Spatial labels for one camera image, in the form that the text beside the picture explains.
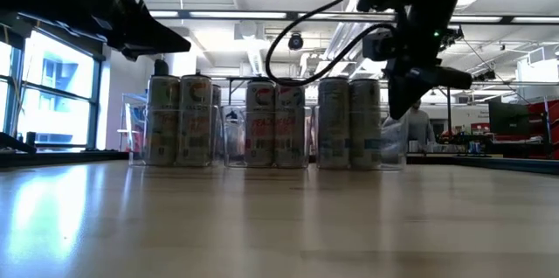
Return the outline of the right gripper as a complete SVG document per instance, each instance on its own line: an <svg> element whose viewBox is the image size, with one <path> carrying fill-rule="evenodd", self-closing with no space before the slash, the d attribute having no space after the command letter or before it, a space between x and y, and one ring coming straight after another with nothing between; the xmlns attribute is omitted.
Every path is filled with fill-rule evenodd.
<svg viewBox="0 0 559 278"><path fill-rule="evenodd" d="M469 89L470 73L438 65L419 65L408 59L390 59L384 69L388 78L390 117L399 120L434 87Z"/></svg>

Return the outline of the clear plastic bin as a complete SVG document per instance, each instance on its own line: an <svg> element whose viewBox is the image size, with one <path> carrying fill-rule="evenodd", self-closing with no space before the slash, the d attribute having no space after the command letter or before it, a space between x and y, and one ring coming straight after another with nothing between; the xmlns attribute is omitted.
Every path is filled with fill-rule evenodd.
<svg viewBox="0 0 559 278"><path fill-rule="evenodd" d="M223 142L223 118L221 114L221 136L219 143L219 159L217 161L212 160L212 149L210 145L210 162L206 166L182 166L175 162L172 165L161 166L161 165L148 165L145 161L145 128L146 128L146 114L147 114L147 104L144 105L127 105L127 134L128 134L128 144L129 144L129 162L132 165L144 165L144 166L154 166L154 167L208 167L216 165L223 161L224 157L224 142ZM176 139L176 157L178 150L178 127L179 127L179 109L178 109L178 126L177 126L177 139Z"/></svg>
<svg viewBox="0 0 559 278"><path fill-rule="evenodd" d="M310 142L311 142L311 116L312 111L310 108L305 107L306 110L306 143L305 143L305 158L301 167L291 168L305 168L308 166L310 157ZM224 131L224 153L225 164L229 167L248 167L248 168L287 168L278 167L275 164L275 153L273 164L271 166L249 166L245 161L245 106L225 106L222 108L224 123L222 125Z"/></svg>
<svg viewBox="0 0 559 278"><path fill-rule="evenodd" d="M316 148L316 164L318 156L317 142L317 116L318 106L314 109L314 142ZM380 108L381 111L381 163L374 170L400 170L405 165L405 157L407 152L406 142L408 134L408 120L403 116L399 120L392 119L388 111ZM350 166L350 130L349 130L349 166L345 170L355 170Z"/></svg>

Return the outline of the Celsius Arctic Vibe can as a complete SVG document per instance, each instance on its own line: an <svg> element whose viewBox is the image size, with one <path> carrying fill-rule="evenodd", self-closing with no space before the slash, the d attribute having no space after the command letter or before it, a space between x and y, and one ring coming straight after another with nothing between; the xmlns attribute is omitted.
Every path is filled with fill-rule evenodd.
<svg viewBox="0 0 559 278"><path fill-rule="evenodd" d="M327 77L318 88L317 163L320 168L345 170L349 166L349 82Z"/></svg>
<svg viewBox="0 0 559 278"><path fill-rule="evenodd" d="M380 87L377 80L357 79L350 90L350 166L374 170L381 163Z"/></svg>

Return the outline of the Celsius Peach Vibe can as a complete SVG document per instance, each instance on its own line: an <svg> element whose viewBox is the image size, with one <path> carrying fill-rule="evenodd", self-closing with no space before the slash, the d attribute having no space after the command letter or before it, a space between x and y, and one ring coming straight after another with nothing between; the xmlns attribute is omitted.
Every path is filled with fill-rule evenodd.
<svg viewBox="0 0 559 278"><path fill-rule="evenodd" d="M274 158L274 84L266 78L248 82L245 92L245 161L271 166Z"/></svg>
<svg viewBox="0 0 559 278"><path fill-rule="evenodd" d="M278 167L301 167L306 143L304 89L277 84L275 90L275 164Z"/></svg>

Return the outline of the black ceiling spotlight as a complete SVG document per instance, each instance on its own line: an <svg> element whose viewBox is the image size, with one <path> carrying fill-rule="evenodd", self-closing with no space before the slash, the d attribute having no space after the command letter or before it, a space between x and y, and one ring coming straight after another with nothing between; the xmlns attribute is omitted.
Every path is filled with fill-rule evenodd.
<svg viewBox="0 0 559 278"><path fill-rule="evenodd" d="M479 81L479 82L495 80L497 78L496 72L491 68L474 73L472 77L473 77L473 81Z"/></svg>
<svg viewBox="0 0 559 278"><path fill-rule="evenodd" d="M461 25L449 27L444 31L440 41L439 51L442 52L448 47L454 45L457 41L464 38L464 32Z"/></svg>

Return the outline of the white ceiling baffles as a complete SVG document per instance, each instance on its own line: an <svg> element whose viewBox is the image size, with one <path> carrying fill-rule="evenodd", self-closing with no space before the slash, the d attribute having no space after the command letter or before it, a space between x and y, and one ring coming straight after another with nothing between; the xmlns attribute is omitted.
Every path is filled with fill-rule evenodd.
<svg viewBox="0 0 559 278"><path fill-rule="evenodd" d="M328 66L352 40L356 39L362 31L369 28L371 25L391 23L395 19L395 14L393 10L389 10L389 12L381 12L380 14L374 13L357 16L336 16L332 13L330 17L333 19L339 18L341 21L336 26L332 36L326 39L328 45L322 53L318 53L317 55L309 54L301 58L300 77L302 79L310 78L312 75ZM323 78L349 78L356 74L361 61L362 43L357 42L331 70L323 75Z"/></svg>

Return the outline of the long ceiling light bar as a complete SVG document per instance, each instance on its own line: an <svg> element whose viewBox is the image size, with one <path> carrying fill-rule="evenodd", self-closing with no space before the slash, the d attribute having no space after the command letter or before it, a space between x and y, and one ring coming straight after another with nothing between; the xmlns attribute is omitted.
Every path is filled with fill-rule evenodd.
<svg viewBox="0 0 559 278"><path fill-rule="evenodd" d="M254 11L254 10L152 10L155 19L180 20L277 20L294 21L304 15L298 11ZM350 22L350 23L394 23L395 13L389 12L320 12L308 21ZM488 25L559 25L559 16L494 16L494 15L453 15L451 24L488 24Z"/></svg>

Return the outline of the black monitor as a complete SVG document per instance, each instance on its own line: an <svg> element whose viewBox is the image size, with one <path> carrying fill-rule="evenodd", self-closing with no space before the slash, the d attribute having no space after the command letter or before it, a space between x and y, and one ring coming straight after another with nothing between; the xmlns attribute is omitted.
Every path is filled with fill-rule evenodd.
<svg viewBox="0 0 559 278"><path fill-rule="evenodd" d="M491 101L489 107L490 129L496 135L526 136L529 134L529 110L521 104Z"/></svg>

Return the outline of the white ceiling fixture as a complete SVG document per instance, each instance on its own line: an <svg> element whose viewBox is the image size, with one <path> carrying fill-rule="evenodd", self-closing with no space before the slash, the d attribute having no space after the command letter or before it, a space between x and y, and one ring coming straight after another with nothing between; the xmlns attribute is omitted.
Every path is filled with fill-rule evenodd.
<svg viewBox="0 0 559 278"><path fill-rule="evenodd" d="M234 41L237 47L246 52L252 75L262 76L265 73L262 52L269 48L264 24L253 20L234 24Z"/></svg>

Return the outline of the red storage shelves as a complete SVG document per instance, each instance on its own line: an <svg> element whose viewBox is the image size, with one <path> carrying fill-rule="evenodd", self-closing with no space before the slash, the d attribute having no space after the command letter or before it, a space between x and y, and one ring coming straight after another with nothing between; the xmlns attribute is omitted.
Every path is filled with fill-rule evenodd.
<svg viewBox="0 0 559 278"><path fill-rule="evenodd" d="M559 99L528 105L528 158L559 160Z"/></svg>

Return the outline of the black aluminium table frame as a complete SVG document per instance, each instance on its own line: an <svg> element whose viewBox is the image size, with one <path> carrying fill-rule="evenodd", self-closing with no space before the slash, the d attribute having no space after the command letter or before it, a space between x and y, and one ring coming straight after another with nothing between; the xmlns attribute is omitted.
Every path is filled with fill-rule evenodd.
<svg viewBox="0 0 559 278"><path fill-rule="evenodd" d="M37 154L0 154L0 169L68 163L128 160L125 152L46 152ZM514 170L559 176L559 160L495 158L479 156L408 156L407 164L459 165L495 170Z"/></svg>

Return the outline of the window frame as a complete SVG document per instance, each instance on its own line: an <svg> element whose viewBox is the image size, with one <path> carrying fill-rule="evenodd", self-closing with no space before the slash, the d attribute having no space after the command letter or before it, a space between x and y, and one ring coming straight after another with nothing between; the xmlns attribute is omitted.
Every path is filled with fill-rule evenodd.
<svg viewBox="0 0 559 278"><path fill-rule="evenodd" d="M0 132L40 149L92 148L104 61L49 31L0 24Z"/></svg>

